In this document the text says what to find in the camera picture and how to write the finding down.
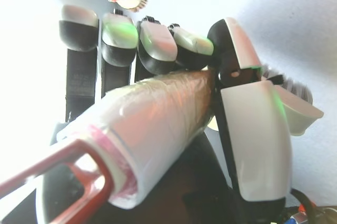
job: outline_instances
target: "white background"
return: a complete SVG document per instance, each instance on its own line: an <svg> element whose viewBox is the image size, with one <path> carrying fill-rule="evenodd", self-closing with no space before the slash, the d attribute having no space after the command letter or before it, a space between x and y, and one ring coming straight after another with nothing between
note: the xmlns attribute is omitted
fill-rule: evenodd
<svg viewBox="0 0 337 224"><path fill-rule="evenodd" d="M114 6L106 0L0 2L1 180L41 151L54 123L63 119L61 4L89 7L100 16ZM130 15L135 20L151 15L203 35L219 19L237 18L261 60L307 84L325 112L304 136L292 138L293 187L318 205L337 205L337 0L149 0Z"/></svg>

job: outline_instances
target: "plastic wrap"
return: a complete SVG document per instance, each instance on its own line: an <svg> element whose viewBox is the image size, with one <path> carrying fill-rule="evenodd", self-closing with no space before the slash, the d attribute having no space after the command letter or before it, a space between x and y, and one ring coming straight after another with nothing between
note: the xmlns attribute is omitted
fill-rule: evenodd
<svg viewBox="0 0 337 224"><path fill-rule="evenodd" d="M58 134L90 143L109 166L110 202L138 205L210 119L210 71L146 79L107 93Z"/></svg>

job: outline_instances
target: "black cable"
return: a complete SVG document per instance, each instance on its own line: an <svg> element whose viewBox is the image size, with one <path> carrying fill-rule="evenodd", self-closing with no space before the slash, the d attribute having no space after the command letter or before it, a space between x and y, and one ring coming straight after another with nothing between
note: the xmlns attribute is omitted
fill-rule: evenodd
<svg viewBox="0 0 337 224"><path fill-rule="evenodd" d="M310 199L304 193L296 189L291 189L290 193L303 205L308 218L308 224L316 224L315 209L312 206Z"/></svg>

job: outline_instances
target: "gray surface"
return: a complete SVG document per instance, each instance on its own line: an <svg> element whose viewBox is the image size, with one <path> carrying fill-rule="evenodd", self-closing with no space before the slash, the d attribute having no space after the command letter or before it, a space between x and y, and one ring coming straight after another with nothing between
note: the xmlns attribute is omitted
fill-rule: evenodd
<svg viewBox="0 0 337 224"><path fill-rule="evenodd" d="M22 53L21 72L30 85L21 89L25 93L43 94L54 91L54 100L63 97L60 90L64 72L59 71L64 65L64 59L51 61L54 67L47 70L38 70L37 65L44 58L45 53L37 52L36 48L46 51L50 44L46 36L36 40L30 35L31 30L54 30L49 23L56 17L57 7L60 3L75 4L89 7L102 15L111 11L113 4L106 0L2 0L2 28L8 36L4 38L6 44L5 55L10 55L10 48L15 48L16 54ZM314 104L325 112L323 119L317 121L302 137L292 139L294 152L293 186L303 190L318 205L337 205L337 0L149 0L148 6L139 14L133 15L141 18L152 15L163 24L179 23L183 28L203 35L207 34L210 26L224 16L233 16L242 24L250 36L260 58L289 77L303 82L309 86L313 93ZM17 46L13 37L17 30L12 30L7 23L15 23L21 30L26 41L24 46ZM33 62L27 60L25 55L35 53ZM11 76L11 69L5 69L6 76ZM44 92L40 91L41 76L48 79L44 85ZM13 85L5 86L14 91ZM21 105L16 101L19 109L25 109L22 118L11 116L13 120L25 122L26 132L33 134L33 122L28 118L40 107L42 111L52 109L58 112L60 106L50 106L46 99L38 102L30 96L31 107ZM11 136L16 127L8 129ZM21 153L29 144L22 142ZM18 151L15 145L6 151Z"/></svg>

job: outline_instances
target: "red plastic handle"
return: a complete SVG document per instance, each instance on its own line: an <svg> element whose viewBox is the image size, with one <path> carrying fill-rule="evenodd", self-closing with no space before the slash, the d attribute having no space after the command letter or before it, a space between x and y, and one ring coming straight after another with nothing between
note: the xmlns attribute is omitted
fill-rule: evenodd
<svg viewBox="0 0 337 224"><path fill-rule="evenodd" d="M98 170L94 172L83 171L74 165L74 162L86 153L96 162ZM62 163L67 164L81 182L84 187L84 194L51 223L83 223L109 199L114 183L107 166L99 154L81 140L71 140L53 145L51 153L45 158L0 184L0 199L21 187L27 178L39 176Z"/></svg>

